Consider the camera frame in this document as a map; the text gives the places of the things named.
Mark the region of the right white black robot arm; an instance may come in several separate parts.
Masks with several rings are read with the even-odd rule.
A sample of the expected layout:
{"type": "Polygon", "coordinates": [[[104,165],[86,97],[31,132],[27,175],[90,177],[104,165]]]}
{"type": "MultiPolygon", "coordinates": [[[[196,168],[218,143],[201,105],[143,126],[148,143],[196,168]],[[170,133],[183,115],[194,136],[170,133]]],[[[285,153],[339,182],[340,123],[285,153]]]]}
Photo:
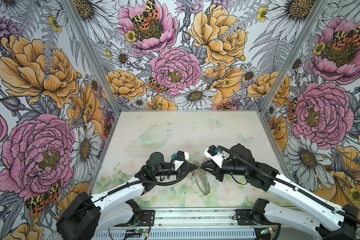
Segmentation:
{"type": "Polygon", "coordinates": [[[265,199],[257,199],[250,216],[256,223],[286,225],[317,240],[354,240],[360,227],[358,210],[351,205],[331,203],[300,187],[277,169],[255,161],[249,149],[237,144],[230,149],[210,146],[201,169],[223,181],[225,175],[243,176],[251,186],[292,203],[287,209],[265,199]]]}

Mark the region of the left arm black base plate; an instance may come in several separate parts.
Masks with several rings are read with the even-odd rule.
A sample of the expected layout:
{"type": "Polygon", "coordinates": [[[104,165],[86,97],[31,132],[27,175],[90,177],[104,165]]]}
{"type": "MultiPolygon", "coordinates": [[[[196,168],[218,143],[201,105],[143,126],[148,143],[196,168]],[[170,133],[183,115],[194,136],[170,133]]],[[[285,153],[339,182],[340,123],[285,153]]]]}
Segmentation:
{"type": "Polygon", "coordinates": [[[132,215],[128,225],[133,227],[153,227],[155,223],[155,214],[155,210],[141,210],[132,215]]]}

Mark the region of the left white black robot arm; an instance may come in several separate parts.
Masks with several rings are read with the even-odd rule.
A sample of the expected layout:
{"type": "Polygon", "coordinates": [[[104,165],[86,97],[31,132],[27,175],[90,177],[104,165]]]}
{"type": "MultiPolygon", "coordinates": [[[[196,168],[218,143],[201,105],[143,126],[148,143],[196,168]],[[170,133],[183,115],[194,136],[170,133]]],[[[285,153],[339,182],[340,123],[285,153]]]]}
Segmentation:
{"type": "Polygon", "coordinates": [[[181,182],[198,166],[189,163],[189,154],[179,151],[165,162],[160,152],[152,153],[146,164],[125,183],[100,194],[78,194],[56,223],[64,240],[90,240],[95,234],[117,225],[135,225],[141,207],[135,198],[156,186],[181,182]]]}

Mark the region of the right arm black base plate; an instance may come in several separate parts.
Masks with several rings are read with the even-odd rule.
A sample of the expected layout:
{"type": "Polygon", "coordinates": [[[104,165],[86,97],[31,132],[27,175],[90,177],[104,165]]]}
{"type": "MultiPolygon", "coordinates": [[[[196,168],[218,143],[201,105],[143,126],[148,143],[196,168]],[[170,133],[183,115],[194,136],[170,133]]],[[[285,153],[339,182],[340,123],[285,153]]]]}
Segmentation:
{"type": "Polygon", "coordinates": [[[278,224],[270,222],[263,213],[258,213],[252,209],[236,209],[233,220],[236,220],[239,226],[277,226],[278,224]]]}

